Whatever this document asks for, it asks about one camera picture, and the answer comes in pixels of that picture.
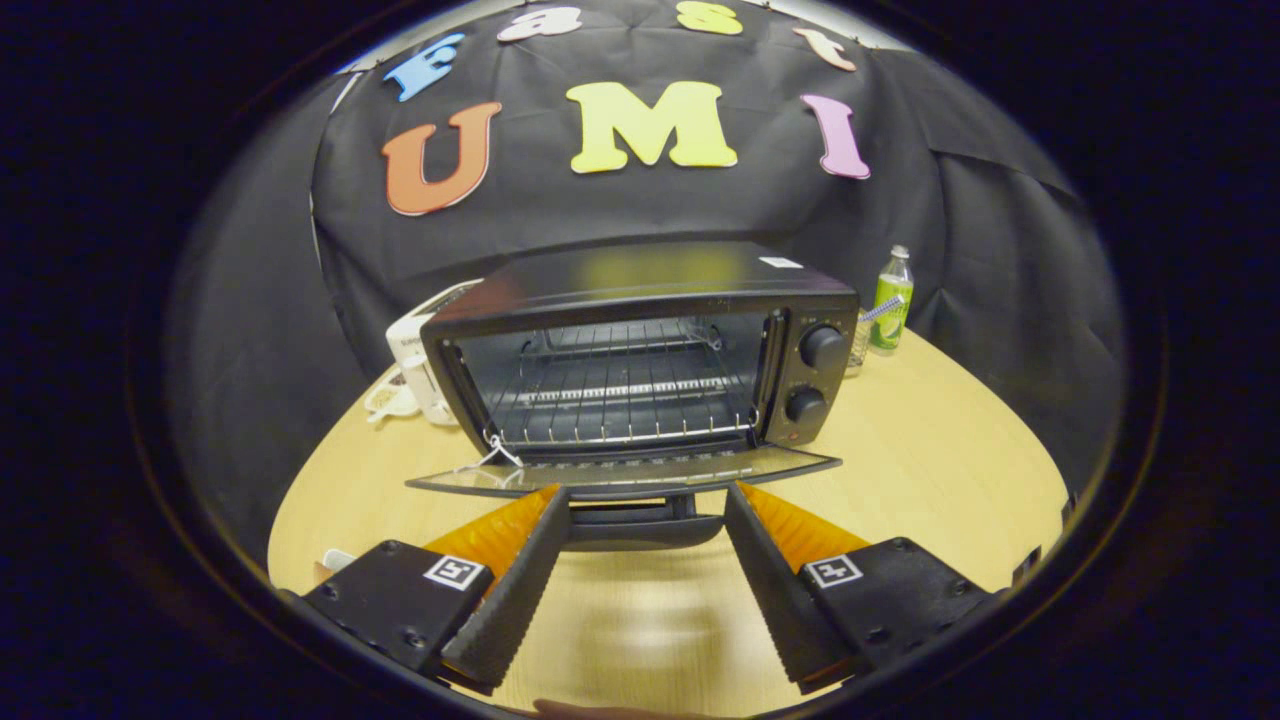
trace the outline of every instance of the black knob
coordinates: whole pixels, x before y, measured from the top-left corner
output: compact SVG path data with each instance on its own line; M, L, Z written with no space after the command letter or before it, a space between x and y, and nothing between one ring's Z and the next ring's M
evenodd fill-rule
M820 425L827 418L827 398L812 387L791 393L787 398L787 418L797 425Z
M800 338L800 359L815 370L842 368L849 363L845 336L831 325L818 325Z

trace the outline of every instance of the orange letter u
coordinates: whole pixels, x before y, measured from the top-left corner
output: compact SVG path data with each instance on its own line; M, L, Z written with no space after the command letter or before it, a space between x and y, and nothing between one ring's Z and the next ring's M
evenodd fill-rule
M422 155L435 126L419 126L384 145L387 202L392 209L401 215L425 215L471 195L489 170L489 119L499 110L502 102L481 102L449 118L449 126L458 128L458 167L440 182L428 182L422 176Z

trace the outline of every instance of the wooden table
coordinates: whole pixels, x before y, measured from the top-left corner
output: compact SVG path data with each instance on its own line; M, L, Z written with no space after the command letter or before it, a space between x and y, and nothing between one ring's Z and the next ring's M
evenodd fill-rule
M366 423L357 398L298 473L271 530L268 565L305 593L329 548L361 555L396 538L425 544L504 500L404 480L479 454L422 416ZM1039 441L982 383L908 332L845 380L806 450L844 465L762 486L870 542L906 536L988 591L1061 532L1062 478ZM724 491L700 493L719 514ZM529 634L492 702L534 698L741 716L801 701L722 530L698 547L559 556Z

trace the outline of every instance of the oven door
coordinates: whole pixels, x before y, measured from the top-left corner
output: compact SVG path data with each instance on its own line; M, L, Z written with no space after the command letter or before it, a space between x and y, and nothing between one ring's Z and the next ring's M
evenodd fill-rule
M499 455L493 462L407 480L412 488L520 497L559 483L571 500L640 500L723 489L735 482L764 483L841 464L838 457L765 445L754 448L694 451L632 460L525 462Z
M506 460L497 454L489 459ZM735 482L780 480L835 468L840 462L836 457L767 445L699 448L684 455L622 461L477 462L404 484L518 497L559 483L573 502L570 533L561 550L667 550L704 543L723 527L722 516L698 514L696 493L722 489Z

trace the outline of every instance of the glass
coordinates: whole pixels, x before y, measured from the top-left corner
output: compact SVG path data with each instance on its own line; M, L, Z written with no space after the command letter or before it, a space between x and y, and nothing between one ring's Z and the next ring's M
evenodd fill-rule
M538 462L515 465L477 465L458 468L425 478L407 480L412 488L521 497L552 484L568 488L591 488L593 495L632 492L657 497L696 488L698 492L721 489L735 480L763 483L780 480L819 468L835 468L840 460L799 450L765 446L740 452L701 452L677 457L657 457L618 462ZM646 491L658 484L673 489Z

